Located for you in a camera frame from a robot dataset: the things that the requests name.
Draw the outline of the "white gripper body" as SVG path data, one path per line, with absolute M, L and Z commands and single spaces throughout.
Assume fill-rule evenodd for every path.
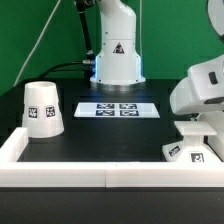
M 191 66 L 170 95 L 172 112 L 176 115 L 197 114 L 194 127 L 206 122 L 215 135 L 208 143 L 219 152 L 224 147 L 224 55 Z

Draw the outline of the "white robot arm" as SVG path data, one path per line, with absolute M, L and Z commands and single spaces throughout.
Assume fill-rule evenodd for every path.
M 101 16 L 101 50 L 94 59 L 90 85 L 128 91 L 145 85 L 142 58 L 136 52 L 136 15 L 121 0 L 97 0 Z M 224 55 L 191 66 L 169 98 L 176 115 L 224 116 Z

